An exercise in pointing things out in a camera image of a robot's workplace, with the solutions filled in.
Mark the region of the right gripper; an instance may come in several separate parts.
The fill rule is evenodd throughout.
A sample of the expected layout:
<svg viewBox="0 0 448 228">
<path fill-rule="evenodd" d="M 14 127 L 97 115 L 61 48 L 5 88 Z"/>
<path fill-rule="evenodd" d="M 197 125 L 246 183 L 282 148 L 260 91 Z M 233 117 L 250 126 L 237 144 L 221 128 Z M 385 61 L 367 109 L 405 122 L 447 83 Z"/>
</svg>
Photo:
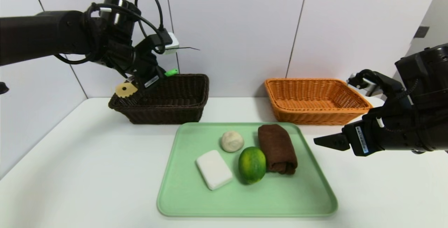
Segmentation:
<svg viewBox="0 0 448 228">
<path fill-rule="evenodd" d="M 366 157 L 383 150 L 420 151 L 415 145 L 416 134 L 410 130 L 413 123 L 407 111 L 382 112 L 376 107 L 360 121 L 344 126 L 342 133 L 314 138 L 316 145 L 334 150 L 349 150 L 356 156 Z"/>
</svg>

